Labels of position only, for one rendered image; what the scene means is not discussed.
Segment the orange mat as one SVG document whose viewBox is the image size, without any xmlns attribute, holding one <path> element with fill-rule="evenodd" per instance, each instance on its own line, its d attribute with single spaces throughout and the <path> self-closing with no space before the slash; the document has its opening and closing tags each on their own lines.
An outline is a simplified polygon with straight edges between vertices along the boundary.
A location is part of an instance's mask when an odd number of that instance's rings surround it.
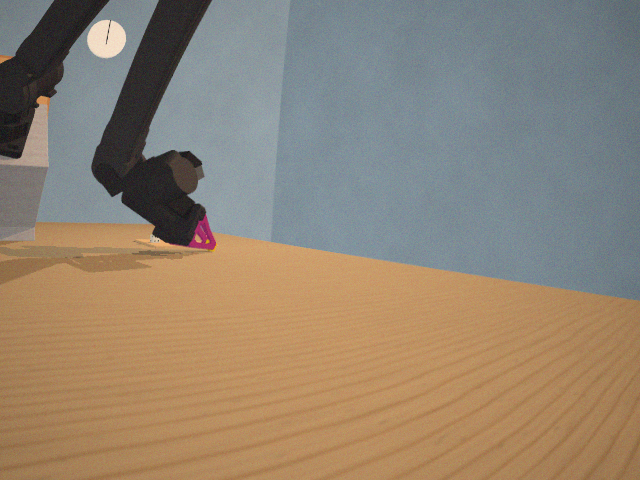
<svg viewBox="0 0 640 480">
<path fill-rule="evenodd" d="M 188 248 L 188 247 L 183 247 L 183 246 L 175 246 L 175 245 L 170 245 L 169 243 L 165 243 L 164 241 L 162 241 L 160 239 L 160 243 L 151 243 L 150 239 L 135 239 L 136 242 L 154 247 L 154 248 Z"/>
</svg>

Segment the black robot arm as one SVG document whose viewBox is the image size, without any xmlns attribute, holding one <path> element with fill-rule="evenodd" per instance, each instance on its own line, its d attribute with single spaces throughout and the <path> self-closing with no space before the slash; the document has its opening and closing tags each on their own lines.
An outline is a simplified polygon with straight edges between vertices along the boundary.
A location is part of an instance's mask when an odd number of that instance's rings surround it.
<svg viewBox="0 0 640 480">
<path fill-rule="evenodd" d="M 0 155 L 22 156 L 37 99 L 57 93 L 62 61 L 109 1 L 54 0 L 16 56 L 0 63 Z M 149 159 L 142 152 L 161 99 L 211 1 L 158 1 L 93 157 L 95 179 L 111 197 L 123 192 L 122 203 L 144 219 L 166 205 L 187 220 L 195 204 L 187 195 L 205 177 L 202 162 L 190 151 Z"/>
</svg>

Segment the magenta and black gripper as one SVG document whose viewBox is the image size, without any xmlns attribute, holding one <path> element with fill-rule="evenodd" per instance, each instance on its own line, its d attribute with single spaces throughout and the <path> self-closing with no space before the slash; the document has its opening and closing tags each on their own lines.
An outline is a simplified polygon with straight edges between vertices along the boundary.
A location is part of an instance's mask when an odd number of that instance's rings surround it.
<svg viewBox="0 0 640 480">
<path fill-rule="evenodd" d="M 166 205 L 161 205 L 156 214 L 146 220 L 155 226 L 152 235 L 165 243 L 210 250 L 215 248 L 216 241 L 209 227 L 206 210 L 201 204 L 194 204 L 187 220 L 180 217 Z M 196 242 L 196 234 L 202 240 L 201 243 Z M 209 240 L 208 244 L 206 240 Z"/>
</svg>

